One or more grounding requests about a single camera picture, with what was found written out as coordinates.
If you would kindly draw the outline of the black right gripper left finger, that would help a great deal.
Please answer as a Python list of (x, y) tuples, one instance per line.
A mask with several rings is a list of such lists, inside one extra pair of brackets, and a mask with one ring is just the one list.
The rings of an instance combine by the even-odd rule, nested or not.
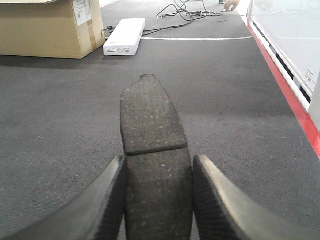
[(116, 240), (125, 208), (125, 159), (116, 156), (79, 195), (8, 240)]

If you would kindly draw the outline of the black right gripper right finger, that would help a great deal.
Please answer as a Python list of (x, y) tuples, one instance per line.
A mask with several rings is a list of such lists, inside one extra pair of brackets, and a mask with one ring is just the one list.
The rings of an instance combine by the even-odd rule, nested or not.
[(193, 204), (202, 240), (318, 240), (317, 231), (259, 205), (205, 155), (193, 159)]

